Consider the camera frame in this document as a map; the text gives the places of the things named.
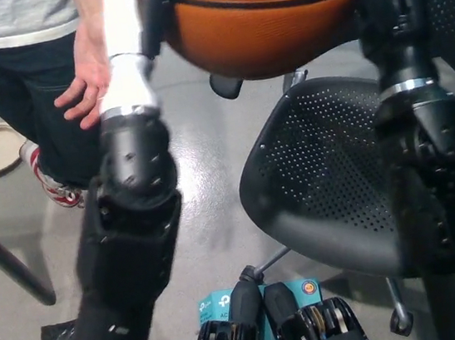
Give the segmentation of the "person left hand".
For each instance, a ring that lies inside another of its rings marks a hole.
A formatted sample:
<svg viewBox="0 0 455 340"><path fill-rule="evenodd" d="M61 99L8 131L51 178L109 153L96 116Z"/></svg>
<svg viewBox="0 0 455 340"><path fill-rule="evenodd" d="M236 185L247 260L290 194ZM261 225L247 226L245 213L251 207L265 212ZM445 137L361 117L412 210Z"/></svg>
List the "person left hand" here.
<svg viewBox="0 0 455 340"><path fill-rule="evenodd" d="M88 130L100 119L99 106L111 78L103 19L84 18L78 24L75 33L73 81L54 101L54 105L57 108L65 108L65 119L77 120L81 129Z"/></svg>

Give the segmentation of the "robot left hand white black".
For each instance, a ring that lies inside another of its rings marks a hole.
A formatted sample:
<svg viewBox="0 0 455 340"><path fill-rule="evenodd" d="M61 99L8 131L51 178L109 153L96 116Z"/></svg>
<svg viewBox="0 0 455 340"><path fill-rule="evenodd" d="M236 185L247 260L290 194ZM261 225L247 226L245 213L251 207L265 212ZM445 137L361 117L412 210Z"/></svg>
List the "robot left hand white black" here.
<svg viewBox="0 0 455 340"><path fill-rule="evenodd" d="M103 0L111 79L101 99L102 116L116 108L124 115L160 109L150 78L170 23L169 7L169 0Z"/></svg>

